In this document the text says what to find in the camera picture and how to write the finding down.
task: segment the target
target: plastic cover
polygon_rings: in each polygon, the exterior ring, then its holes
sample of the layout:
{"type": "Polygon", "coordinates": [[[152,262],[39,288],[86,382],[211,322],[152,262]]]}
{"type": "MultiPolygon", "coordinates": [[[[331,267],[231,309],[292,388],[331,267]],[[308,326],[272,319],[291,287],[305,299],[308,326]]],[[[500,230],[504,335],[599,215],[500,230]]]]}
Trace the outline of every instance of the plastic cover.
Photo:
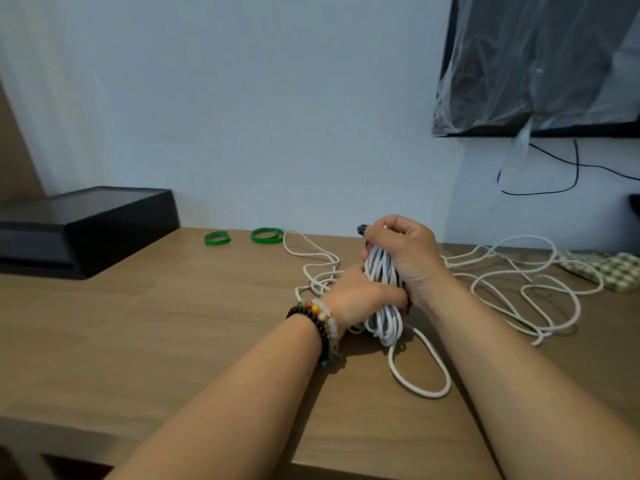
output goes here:
{"type": "Polygon", "coordinates": [[[635,121],[640,0],[457,0],[434,134],[635,121]]]}

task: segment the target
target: black beaded bracelet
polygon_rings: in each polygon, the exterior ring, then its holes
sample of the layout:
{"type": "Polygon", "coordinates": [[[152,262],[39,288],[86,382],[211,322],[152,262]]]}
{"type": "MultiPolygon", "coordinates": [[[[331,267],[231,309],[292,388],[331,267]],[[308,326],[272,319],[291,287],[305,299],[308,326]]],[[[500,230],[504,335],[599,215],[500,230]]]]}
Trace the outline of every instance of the black beaded bracelet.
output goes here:
{"type": "Polygon", "coordinates": [[[302,306],[294,306],[292,309],[290,309],[289,313],[287,314],[287,318],[298,314],[308,317],[309,320],[314,323],[316,329],[318,330],[318,333],[320,334],[320,340],[322,341],[322,353],[320,354],[320,358],[318,359],[317,364],[324,367],[327,362],[331,361],[331,345],[329,343],[329,336],[327,335],[326,328],[310,310],[302,306]]]}

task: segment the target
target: white rope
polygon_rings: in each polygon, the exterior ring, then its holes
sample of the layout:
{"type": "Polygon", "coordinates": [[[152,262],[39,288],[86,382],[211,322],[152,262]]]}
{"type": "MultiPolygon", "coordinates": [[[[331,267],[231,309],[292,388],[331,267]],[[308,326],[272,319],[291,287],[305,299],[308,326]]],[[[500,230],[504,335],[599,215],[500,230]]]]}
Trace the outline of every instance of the white rope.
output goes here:
{"type": "MultiPolygon", "coordinates": [[[[336,256],[335,254],[329,251],[322,249],[320,246],[316,245],[314,242],[309,240],[309,238],[302,233],[288,230],[284,233],[282,243],[284,245],[284,249],[286,249],[289,254],[293,254],[294,256],[320,257],[320,258],[327,259],[327,262],[311,263],[303,266],[302,270],[305,276],[307,277],[307,279],[309,280],[309,284],[307,286],[300,286],[296,288],[295,293],[298,301],[302,301],[302,298],[300,297],[300,291],[304,291],[304,290],[311,290],[316,296],[324,295],[324,293],[326,293],[329,290],[329,285],[336,282],[337,280],[336,275],[343,273],[343,271],[339,271],[337,269],[338,265],[340,265],[340,258],[338,256],[336,256]],[[320,252],[318,253],[293,252],[291,249],[289,249],[287,245],[287,234],[289,234],[290,232],[300,234],[302,238],[304,238],[309,244],[311,244],[313,247],[315,247],[315,249],[319,250],[320,252]],[[332,270],[324,273],[320,273],[316,276],[311,276],[311,274],[308,272],[308,268],[310,266],[332,266],[332,270]]],[[[545,338],[549,337],[554,332],[569,328],[578,321],[578,318],[580,318],[580,301],[578,300],[578,295],[594,294],[601,291],[602,288],[604,287],[604,279],[602,275],[592,266],[588,265],[587,263],[583,263],[581,261],[559,258],[557,254],[558,252],[556,249],[556,245],[544,237],[540,237],[536,235],[517,235],[513,237],[508,237],[507,239],[503,239],[502,241],[494,244],[491,248],[488,248],[486,246],[476,246],[475,249],[473,249],[468,253],[461,254],[459,256],[448,257],[448,258],[442,256],[442,259],[444,261],[445,266],[448,269],[468,266],[470,264],[475,264],[475,263],[484,261],[485,259],[489,259],[493,257],[499,257],[507,261],[512,269],[507,269],[503,271],[491,271],[489,273],[481,274],[480,276],[476,276],[475,274],[470,274],[470,273],[453,273],[453,275],[460,276],[460,277],[464,276],[467,278],[473,278],[474,281],[472,282],[471,288],[470,288],[471,293],[476,295],[476,297],[478,297],[487,306],[490,306],[494,310],[504,315],[507,315],[508,317],[511,317],[512,319],[516,320],[516,322],[524,325],[524,327],[519,326],[516,323],[506,320],[506,322],[510,326],[514,327],[516,330],[526,335],[535,337],[535,339],[532,341],[532,345],[537,346],[540,343],[542,343],[542,341],[545,338]],[[498,248],[498,246],[504,244],[505,242],[514,241],[516,239],[538,239],[540,241],[544,241],[551,246],[551,249],[552,249],[551,254],[546,261],[527,262],[527,261],[513,260],[507,256],[504,256],[496,252],[496,249],[498,248]],[[460,258],[472,256],[476,252],[478,252],[478,250],[482,250],[482,249],[485,249],[486,252],[478,258],[471,258],[461,262],[451,262],[452,260],[457,260],[460,258]],[[556,279],[555,277],[549,276],[548,274],[540,274],[541,271],[544,271],[549,266],[558,262],[574,262],[580,266],[583,266],[591,270],[598,277],[598,286],[594,289],[584,290],[584,291],[571,290],[571,288],[569,288],[567,285],[565,285],[563,282],[556,279]],[[518,267],[517,264],[524,264],[526,266],[534,266],[534,267],[523,269],[521,267],[518,267]],[[498,288],[496,288],[491,283],[486,281],[486,279],[490,276],[498,276],[501,274],[519,274],[529,282],[529,284],[523,285],[520,288],[520,294],[528,302],[528,304],[530,304],[533,307],[533,309],[537,313],[539,313],[540,316],[542,316],[542,318],[544,318],[547,325],[539,326],[526,320],[520,314],[520,312],[517,311],[516,307],[514,307],[513,304],[498,290],[498,288]],[[530,277],[530,274],[536,274],[536,276],[532,278],[530,277]],[[535,278],[544,278],[548,281],[553,282],[557,286],[534,284],[535,278]],[[487,289],[489,289],[494,296],[498,297],[498,299],[500,299],[500,301],[503,302],[503,304],[505,304],[505,306],[508,307],[508,310],[501,308],[500,306],[496,306],[491,302],[485,300],[484,298],[481,298],[480,296],[478,296],[476,293],[476,288],[478,287],[478,285],[485,286],[487,289]],[[560,293],[568,294],[572,299],[573,306],[575,309],[573,316],[569,320],[567,320],[567,322],[556,325],[551,319],[551,317],[549,317],[527,295],[526,293],[527,290],[535,289],[535,288],[548,289],[548,290],[553,290],[553,291],[558,291],[560,293]]],[[[389,283],[392,285],[396,285],[398,287],[403,286],[402,279],[400,279],[400,277],[396,273],[396,268],[394,266],[393,260],[391,259],[391,256],[389,256],[389,254],[386,251],[380,249],[377,246],[373,246],[373,249],[369,252],[369,256],[365,261],[365,275],[371,281],[389,283]]],[[[349,329],[349,331],[352,333],[362,333],[365,330],[371,332],[374,337],[377,337],[382,343],[382,345],[384,345],[385,347],[389,347],[388,361],[389,361],[389,368],[391,369],[391,373],[396,377],[396,379],[402,385],[407,387],[407,389],[423,397],[429,397],[429,398],[443,397],[444,395],[447,395],[449,393],[449,390],[451,389],[451,376],[449,375],[449,371],[445,367],[444,363],[436,353],[431,343],[422,334],[422,332],[420,332],[415,327],[412,327],[408,323],[403,324],[402,316],[400,315],[400,312],[395,306],[392,306],[392,305],[384,306],[379,311],[377,311],[375,315],[370,317],[365,322],[358,324],[354,327],[351,327],[349,329]],[[428,348],[429,353],[432,355],[432,357],[435,359],[436,363],[442,370],[442,373],[444,374],[444,377],[445,377],[445,386],[440,391],[430,392],[430,391],[425,391],[423,389],[420,389],[419,387],[414,386],[413,384],[408,382],[406,379],[404,379],[404,377],[402,377],[400,373],[396,370],[396,366],[394,364],[394,350],[396,348],[396,343],[398,339],[402,336],[403,327],[407,327],[409,330],[412,330],[412,332],[414,332],[418,336],[418,338],[420,338],[423,341],[425,346],[428,348]]]]}

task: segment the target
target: hand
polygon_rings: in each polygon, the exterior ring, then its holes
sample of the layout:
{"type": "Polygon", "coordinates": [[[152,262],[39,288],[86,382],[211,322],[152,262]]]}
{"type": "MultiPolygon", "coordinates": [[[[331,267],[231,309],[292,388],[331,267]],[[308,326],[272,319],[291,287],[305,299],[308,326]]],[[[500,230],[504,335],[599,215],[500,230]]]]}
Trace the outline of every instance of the hand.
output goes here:
{"type": "Polygon", "coordinates": [[[374,244],[391,254],[409,297],[421,308],[429,299],[433,283],[443,276],[450,276],[433,232],[418,222],[402,216],[382,217],[367,227],[364,237],[368,243],[367,249],[360,254],[362,260],[369,256],[374,244]]]}
{"type": "Polygon", "coordinates": [[[407,296],[402,288],[369,281],[363,273],[361,264],[349,267],[322,297],[338,327],[338,340],[350,326],[364,322],[385,305],[406,310],[407,296]]]}

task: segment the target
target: black cable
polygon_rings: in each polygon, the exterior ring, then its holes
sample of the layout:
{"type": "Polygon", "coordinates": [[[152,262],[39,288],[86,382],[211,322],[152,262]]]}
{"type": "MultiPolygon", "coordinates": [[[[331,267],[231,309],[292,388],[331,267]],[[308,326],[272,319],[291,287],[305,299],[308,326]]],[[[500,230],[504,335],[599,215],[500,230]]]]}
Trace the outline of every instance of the black cable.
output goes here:
{"type": "MultiPolygon", "coordinates": [[[[575,148],[575,163],[567,161],[567,160],[562,160],[565,163],[570,163],[571,165],[575,165],[575,180],[573,181],[573,185],[571,185],[571,187],[567,187],[564,190],[555,190],[553,192],[533,192],[530,194],[513,194],[511,192],[505,192],[504,190],[500,190],[500,192],[502,192],[503,194],[507,194],[507,195],[517,195],[517,196],[523,196],[523,195],[546,195],[546,194],[561,194],[562,192],[567,192],[569,190],[571,190],[572,188],[574,188],[577,184],[578,184],[578,179],[580,178],[580,167],[581,166],[585,166],[585,165],[581,165],[580,164],[580,151],[578,151],[578,142],[575,140],[575,138],[573,139],[573,147],[575,148]]],[[[561,160],[560,158],[551,155],[551,153],[547,153],[548,155],[557,158],[558,160],[561,160]]],[[[497,183],[500,183],[500,174],[502,173],[502,168],[500,168],[500,171],[498,172],[498,179],[497,179],[497,183]]]]}
{"type": "MultiPolygon", "coordinates": [[[[548,151],[543,150],[542,148],[540,148],[539,146],[536,146],[533,143],[530,143],[529,146],[533,146],[536,150],[538,150],[539,152],[543,152],[546,155],[549,155],[551,158],[555,158],[556,160],[560,160],[560,161],[562,161],[564,163],[569,163],[569,165],[575,165],[575,163],[570,162],[569,160],[564,160],[564,159],[562,159],[560,157],[556,157],[555,155],[552,155],[548,151]]],[[[619,177],[628,178],[629,180],[636,180],[636,181],[640,182],[640,178],[638,178],[638,177],[631,177],[630,175],[625,175],[624,173],[620,173],[619,171],[612,170],[611,168],[607,168],[607,167],[602,166],[602,165],[587,165],[586,163],[580,163],[579,165],[580,166],[584,166],[584,167],[589,167],[589,168],[601,168],[603,170],[610,171],[610,172],[614,173],[615,175],[617,175],[619,177]]]]}

